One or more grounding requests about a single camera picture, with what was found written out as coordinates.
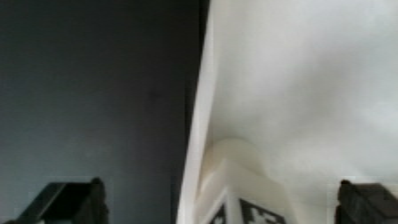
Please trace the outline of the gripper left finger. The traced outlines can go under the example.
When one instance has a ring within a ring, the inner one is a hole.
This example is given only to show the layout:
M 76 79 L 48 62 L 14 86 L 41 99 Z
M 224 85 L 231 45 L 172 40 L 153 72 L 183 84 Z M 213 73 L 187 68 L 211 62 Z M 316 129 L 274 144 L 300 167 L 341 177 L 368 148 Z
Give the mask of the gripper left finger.
M 52 182 L 16 218 L 16 224 L 110 224 L 105 184 Z

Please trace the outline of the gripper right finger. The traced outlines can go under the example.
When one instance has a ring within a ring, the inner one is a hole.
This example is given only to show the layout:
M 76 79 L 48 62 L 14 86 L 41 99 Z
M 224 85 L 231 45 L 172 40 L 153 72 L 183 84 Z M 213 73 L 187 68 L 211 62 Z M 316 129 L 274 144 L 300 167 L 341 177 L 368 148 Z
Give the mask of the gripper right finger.
M 341 181 L 334 224 L 398 224 L 398 198 L 380 183 Z

